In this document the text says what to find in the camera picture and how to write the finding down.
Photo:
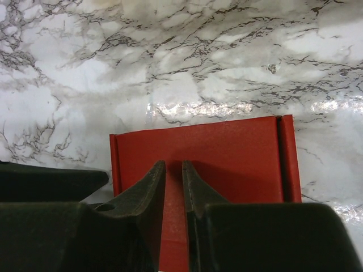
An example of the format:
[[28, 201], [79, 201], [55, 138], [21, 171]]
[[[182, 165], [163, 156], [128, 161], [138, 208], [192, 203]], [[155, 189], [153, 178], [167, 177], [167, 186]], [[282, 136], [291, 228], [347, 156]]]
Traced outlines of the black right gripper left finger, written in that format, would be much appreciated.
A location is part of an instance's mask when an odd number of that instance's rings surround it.
[[166, 165], [105, 203], [1, 202], [2, 271], [158, 271]]

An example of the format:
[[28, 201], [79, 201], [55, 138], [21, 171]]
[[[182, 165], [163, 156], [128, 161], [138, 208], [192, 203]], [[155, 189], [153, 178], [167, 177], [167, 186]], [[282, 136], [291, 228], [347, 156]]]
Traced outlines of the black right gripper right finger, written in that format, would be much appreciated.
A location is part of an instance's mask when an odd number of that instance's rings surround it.
[[321, 203], [233, 204], [183, 162], [190, 271], [361, 271], [343, 222]]

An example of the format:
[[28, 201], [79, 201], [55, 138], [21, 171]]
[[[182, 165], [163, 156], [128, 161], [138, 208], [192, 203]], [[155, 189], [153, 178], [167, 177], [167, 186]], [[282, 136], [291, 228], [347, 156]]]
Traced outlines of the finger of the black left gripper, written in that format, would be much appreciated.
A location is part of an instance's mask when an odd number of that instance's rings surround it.
[[81, 201], [107, 184], [107, 173], [1, 162], [1, 202]]

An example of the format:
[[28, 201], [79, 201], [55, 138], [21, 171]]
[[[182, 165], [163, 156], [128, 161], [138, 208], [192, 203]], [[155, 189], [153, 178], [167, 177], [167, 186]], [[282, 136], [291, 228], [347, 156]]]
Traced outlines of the red paper box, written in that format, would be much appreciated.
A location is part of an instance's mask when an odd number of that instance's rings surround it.
[[300, 202], [291, 115], [112, 134], [113, 191], [122, 193], [166, 163], [160, 271], [188, 271], [182, 163], [233, 203]]

